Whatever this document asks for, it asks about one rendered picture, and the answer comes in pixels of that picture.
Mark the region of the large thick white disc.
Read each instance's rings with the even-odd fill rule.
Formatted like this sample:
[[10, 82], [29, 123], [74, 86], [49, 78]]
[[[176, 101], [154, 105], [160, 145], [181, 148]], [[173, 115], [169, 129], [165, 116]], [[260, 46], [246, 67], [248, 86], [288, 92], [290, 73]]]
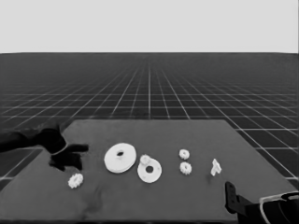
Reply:
[[135, 147], [127, 143], [118, 143], [112, 146], [105, 154], [106, 168], [114, 174], [128, 171], [136, 161]]

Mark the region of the small white T-shaped piece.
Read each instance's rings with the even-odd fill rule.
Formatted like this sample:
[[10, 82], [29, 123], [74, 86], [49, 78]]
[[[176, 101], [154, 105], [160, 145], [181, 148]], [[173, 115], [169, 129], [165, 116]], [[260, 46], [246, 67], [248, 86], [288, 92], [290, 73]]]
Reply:
[[215, 176], [216, 174], [220, 174], [220, 173], [221, 173], [221, 165], [216, 159], [214, 159], [212, 161], [212, 168], [210, 170], [210, 174], [212, 176]]

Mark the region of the white round carrier with pins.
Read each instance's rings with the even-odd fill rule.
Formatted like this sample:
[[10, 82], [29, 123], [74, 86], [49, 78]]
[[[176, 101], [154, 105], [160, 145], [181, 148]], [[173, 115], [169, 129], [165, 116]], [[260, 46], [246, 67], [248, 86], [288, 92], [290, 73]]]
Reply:
[[[152, 168], [151, 173], [149, 173], [147, 171], [148, 167]], [[138, 173], [139, 178], [142, 181], [144, 181], [145, 183], [153, 183], [161, 177], [161, 175], [162, 175], [162, 166], [157, 160], [150, 159], [149, 163], [146, 164], [146, 165], [144, 165], [142, 163], [138, 164], [137, 173]]]

